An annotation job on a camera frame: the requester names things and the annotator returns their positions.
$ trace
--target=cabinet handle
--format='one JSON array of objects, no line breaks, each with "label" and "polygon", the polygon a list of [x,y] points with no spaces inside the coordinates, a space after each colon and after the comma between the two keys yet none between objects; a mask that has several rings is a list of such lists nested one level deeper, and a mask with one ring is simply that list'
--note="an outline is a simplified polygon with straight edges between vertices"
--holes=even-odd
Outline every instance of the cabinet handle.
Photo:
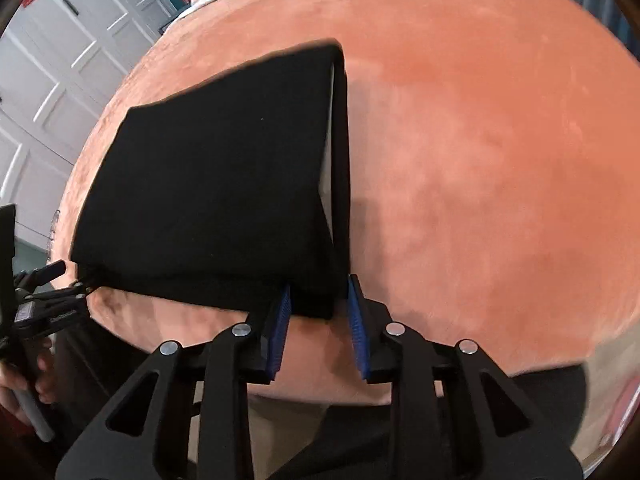
[{"label": "cabinet handle", "polygon": [[76,6],[72,4],[69,0],[62,0],[65,5],[69,8],[69,10],[74,13],[76,16],[80,16],[80,11],[76,9]]}]

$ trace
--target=human hand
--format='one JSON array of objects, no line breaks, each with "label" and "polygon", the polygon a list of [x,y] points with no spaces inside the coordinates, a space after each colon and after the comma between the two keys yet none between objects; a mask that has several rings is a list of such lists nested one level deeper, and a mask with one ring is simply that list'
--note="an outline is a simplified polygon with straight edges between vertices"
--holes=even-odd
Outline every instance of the human hand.
[{"label": "human hand", "polygon": [[[38,368],[41,373],[36,380],[35,388],[40,397],[40,402],[51,404],[56,400],[56,375],[54,371],[54,357],[51,353],[51,339],[42,339],[42,350],[38,354]],[[0,406],[18,420],[31,425],[23,412],[12,390],[26,390],[27,379],[12,365],[0,362]]]}]

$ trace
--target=white cabinet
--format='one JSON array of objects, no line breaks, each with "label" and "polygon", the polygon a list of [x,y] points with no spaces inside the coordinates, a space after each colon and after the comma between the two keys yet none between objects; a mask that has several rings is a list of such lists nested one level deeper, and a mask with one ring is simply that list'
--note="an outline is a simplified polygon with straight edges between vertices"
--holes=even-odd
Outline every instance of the white cabinet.
[{"label": "white cabinet", "polygon": [[86,138],[175,12],[168,0],[29,0],[0,38],[0,203],[45,248]]}]

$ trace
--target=beige floor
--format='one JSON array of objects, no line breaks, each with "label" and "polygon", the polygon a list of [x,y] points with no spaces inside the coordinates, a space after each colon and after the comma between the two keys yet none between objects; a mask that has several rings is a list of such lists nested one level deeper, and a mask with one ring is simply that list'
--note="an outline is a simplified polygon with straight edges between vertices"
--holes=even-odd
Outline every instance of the beige floor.
[{"label": "beige floor", "polygon": [[[640,323],[588,359],[588,406],[573,451],[580,460],[593,452],[620,392],[640,372]],[[313,439],[324,406],[265,398],[250,400],[250,430],[256,480],[267,478]],[[197,458],[198,418],[193,419],[190,458]]]}]

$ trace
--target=black folded cloth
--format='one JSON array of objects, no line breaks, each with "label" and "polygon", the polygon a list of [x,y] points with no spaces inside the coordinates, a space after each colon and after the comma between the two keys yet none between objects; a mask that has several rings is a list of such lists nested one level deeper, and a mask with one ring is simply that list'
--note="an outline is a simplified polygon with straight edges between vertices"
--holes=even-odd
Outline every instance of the black folded cloth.
[{"label": "black folded cloth", "polygon": [[[292,287],[329,318],[349,272],[347,79],[337,43],[248,62],[131,108],[76,226],[79,276],[253,311]],[[330,132],[331,230],[319,182]]]}]

